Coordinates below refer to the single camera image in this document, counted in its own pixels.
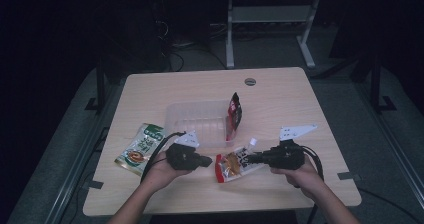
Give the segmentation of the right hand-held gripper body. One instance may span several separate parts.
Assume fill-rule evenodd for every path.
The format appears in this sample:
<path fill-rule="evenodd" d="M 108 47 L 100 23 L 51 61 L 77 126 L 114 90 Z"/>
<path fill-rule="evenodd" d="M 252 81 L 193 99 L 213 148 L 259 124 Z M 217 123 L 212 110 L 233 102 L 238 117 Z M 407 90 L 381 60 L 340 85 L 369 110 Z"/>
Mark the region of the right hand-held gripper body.
<path fill-rule="evenodd" d="M 313 130 L 315 124 L 301 126 L 282 126 L 279 134 L 279 145 L 262 153 L 262 161 L 271 168 L 297 170 L 304 163 L 304 154 L 309 155 L 318 163 L 318 155 L 309 147 L 301 146 L 294 142 Z"/>

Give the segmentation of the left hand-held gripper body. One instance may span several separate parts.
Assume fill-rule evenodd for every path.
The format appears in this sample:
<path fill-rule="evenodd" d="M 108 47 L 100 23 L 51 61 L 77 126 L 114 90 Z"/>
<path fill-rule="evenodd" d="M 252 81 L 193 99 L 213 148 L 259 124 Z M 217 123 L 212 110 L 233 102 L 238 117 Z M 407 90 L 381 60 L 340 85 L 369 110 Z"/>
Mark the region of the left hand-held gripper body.
<path fill-rule="evenodd" d="M 166 150 L 167 161 L 175 170 L 195 170 L 201 164 L 196 152 L 198 147 L 199 141 L 195 131 L 183 134 Z"/>

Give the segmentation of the red clear snack packet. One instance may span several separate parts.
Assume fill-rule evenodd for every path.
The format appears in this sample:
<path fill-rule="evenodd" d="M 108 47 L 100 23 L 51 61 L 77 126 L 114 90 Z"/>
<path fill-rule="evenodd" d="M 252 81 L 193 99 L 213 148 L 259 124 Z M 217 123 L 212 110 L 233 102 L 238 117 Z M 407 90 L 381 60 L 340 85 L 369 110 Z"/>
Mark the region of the red clear snack packet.
<path fill-rule="evenodd" d="M 215 158 L 215 176 L 218 183 L 226 183 L 241 178 L 263 167 L 263 164 L 247 162 L 256 147 L 257 140 L 252 138 L 247 146 L 234 149 L 227 154 L 218 154 Z"/>

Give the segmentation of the translucent plastic container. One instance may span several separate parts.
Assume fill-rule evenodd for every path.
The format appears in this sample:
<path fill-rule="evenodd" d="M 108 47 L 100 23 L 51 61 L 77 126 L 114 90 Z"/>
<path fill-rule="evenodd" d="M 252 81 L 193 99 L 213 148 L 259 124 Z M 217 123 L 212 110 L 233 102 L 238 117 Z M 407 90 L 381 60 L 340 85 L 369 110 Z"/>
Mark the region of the translucent plastic container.
<path fill-rule="evenodd" d="M 230 132 L 226 100 L 173 103 L 166 108 L 164 130 L 195 131 L 202 148 L 224 148 L 234 145 L 235 132 Z"/>

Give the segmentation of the dark red snack packet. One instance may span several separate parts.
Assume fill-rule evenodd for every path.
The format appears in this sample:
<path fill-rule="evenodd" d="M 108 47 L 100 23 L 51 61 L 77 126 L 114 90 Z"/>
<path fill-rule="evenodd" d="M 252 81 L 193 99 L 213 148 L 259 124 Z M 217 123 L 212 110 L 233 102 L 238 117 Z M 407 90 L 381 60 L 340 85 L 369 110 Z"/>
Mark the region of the dark red snack packet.
<path fill-rule="evenodd" d="M 230 100 L 226 117 L 226 140 L 231 141 L 235 138 L 236 131 L 241 122 L 242 107 L 238 93 L 235 92 Z"/>

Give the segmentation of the person's left hand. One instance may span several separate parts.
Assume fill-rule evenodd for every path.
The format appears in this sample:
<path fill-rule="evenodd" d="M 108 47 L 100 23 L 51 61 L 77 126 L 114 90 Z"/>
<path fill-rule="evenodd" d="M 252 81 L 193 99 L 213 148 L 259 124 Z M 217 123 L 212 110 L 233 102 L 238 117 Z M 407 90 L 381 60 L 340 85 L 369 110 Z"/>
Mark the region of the person's left hand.
<path fill-rule="evenodd" d="M 167 162 L 165 152 L 160 152 L 154 159 L 153 165 L 141 182 L 144 189 L 156 192 L 168 186 L 174 179 L 189 174 L 188 170 L 175 170 Z"/>

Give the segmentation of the person's right hand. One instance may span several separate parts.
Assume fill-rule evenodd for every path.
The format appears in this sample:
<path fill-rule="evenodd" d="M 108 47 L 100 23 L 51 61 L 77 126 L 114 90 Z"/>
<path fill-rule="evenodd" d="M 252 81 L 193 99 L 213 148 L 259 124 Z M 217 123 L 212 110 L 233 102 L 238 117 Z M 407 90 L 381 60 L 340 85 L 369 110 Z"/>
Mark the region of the person's right hand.
<path fill-rule="evenodd" d="M 284 175 L 289 184 L 299 188 L 310 198 L 315 198 L 315 192 L 323 183 L 308 156 L 304 156 L 304 164 L 296 170 L 271 168 L 273 174 Z"/>

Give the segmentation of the green white food packet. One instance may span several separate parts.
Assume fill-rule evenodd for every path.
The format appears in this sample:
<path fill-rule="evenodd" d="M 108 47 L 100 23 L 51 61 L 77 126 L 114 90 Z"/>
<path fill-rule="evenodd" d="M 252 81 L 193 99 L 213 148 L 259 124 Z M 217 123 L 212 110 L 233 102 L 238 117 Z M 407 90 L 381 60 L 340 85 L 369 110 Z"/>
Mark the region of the green white food packet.
<path fill-rule="evenodd" d="M 151 155 L 163 139 L 162 127 L 143 123 L 129 146 L 115 159 L 115 163 L 141 176 Z"/>

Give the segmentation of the grey floor tape strip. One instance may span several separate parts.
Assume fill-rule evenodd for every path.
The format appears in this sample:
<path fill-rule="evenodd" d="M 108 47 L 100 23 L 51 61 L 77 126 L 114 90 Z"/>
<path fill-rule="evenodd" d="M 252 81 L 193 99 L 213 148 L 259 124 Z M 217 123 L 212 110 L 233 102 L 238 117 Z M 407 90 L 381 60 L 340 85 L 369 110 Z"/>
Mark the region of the grey floor tape strip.
<path fill-rule="evenodd" d="M 102 189 L 103 184 L 104 184 L 103 182 L 91 180 L 91 181 L 84 182 L 84 184 L 82 185 L 82 188 L 86 190 L 88 190 L 89 188 Z"/>
<path fill-rule="evenodd" d="M 349 179 L 352 179 L 352 180 L 354 180 L 354 181 L 361 181 L 361 180 L 362 180 L 362 178 L 361 178 L 361 176 L 360 176 L 360 175 L 358 175 L 358 174 L 353 174 L 353 173 L 351 173 L 351 172 L 342 172 L 342 173 L 337 173 L 337 175 L 338 175 L 338 178 L 339 178 L 340 180 L 349 180 Z"/>

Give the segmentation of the black metal stand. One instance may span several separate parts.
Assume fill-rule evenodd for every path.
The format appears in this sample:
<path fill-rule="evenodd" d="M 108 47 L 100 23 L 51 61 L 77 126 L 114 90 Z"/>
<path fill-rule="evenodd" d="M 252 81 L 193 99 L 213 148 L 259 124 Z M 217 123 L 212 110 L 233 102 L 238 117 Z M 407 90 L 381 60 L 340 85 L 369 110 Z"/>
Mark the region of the black metal stand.
<path fill-rule="evenodd" d="M 396 106 L 389 96 L 380 95 L 381 63 L 377 54 L 374 55 L 371 69 L 370 103 L 374 111 L 381 114 L 383 111 L 395 111 Z"/>
<path fill-rule="evenodd" d="M 96 63 L 96 98 L 90 98 L 85 109 L 94 110 L 100 113 L 105 106 L 105 72 L 103 68 L 103 61 L 99 60 Z"/>

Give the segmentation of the white metal stand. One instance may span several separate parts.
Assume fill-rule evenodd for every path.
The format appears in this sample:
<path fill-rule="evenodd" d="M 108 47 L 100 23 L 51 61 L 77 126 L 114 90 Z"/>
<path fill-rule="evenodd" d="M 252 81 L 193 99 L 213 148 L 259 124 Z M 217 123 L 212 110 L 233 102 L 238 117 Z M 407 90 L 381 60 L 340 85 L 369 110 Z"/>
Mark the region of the white metal stand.
<path fill-rule="evenodd" d="M 227 37 L 226 37 L 226 67 L 235 67 L 233 49 L 233 25 L 243 23 L 304 23 L 301 35 L 296 37 L 301 54 L 308 68 L 316 67 L 307 45 L 320 0 L 313 0 L 310 5 L 291 6 L 234 6 L 233 0 L 228 0 Z"/>

